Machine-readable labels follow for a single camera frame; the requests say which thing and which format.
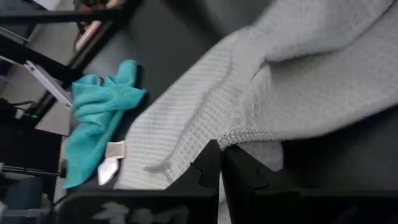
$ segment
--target gray towel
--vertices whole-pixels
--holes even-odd
[[[116,188],[166,188],[214,138],[279,170],[279,141],[319,136],[398,103],[392,3],[276,1],[133,122]],[[219,223],[229,223],[220,184]]]

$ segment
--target fold of towel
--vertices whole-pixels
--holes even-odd
[[[166,188],[210,139],[279,170],[281,140],[319,136],[397,104],[393,2],[274,2],[133,122],[116,188]],[[229,222],[224,201],[220,182],[219,223]]]
[[[103,80],[103,85],[94,74],[73,83],[73,109],[81,124],[72,132],[65,148],[65,188],[80,185],[91,176],[124,111],[135,108],[143,99],[146,91],[134,88],[136,70],[136,62],[127,60],[120,64],[117,75]]]

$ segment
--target white tag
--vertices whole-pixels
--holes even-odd
[[[125,148],[125,141],[108,142],[106,145],[105,158],[123,159]]]
[[[20,119],[24,115],[24,113],[24,110],[17,109],[17,112],[15,113],[15,118]]]
[[[108,183],[113,175],[119,169],[119,161],[115,158],[106,158],[99,166],[98,166],[98,183],[100,185],[104,185]]]

